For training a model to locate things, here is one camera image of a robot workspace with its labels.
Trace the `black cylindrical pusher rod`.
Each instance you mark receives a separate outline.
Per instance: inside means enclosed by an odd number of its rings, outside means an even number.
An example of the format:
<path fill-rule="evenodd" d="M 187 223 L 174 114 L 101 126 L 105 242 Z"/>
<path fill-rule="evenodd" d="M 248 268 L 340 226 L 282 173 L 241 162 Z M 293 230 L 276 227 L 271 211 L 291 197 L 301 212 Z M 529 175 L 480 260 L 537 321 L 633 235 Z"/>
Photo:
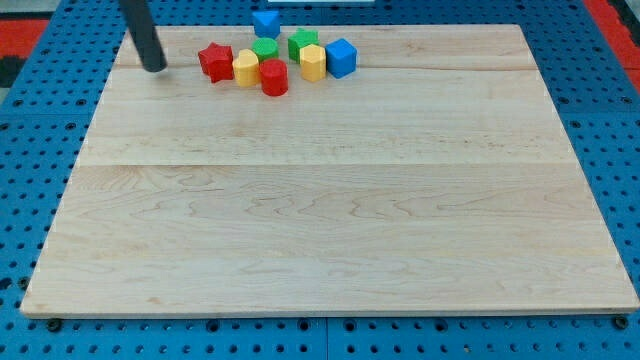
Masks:
<path fill-rule="evenodd" d="M 149 4 L 146 0 L 119 0 L 126 26 L 144 70 L 157 73 L 167 67 Z"/>

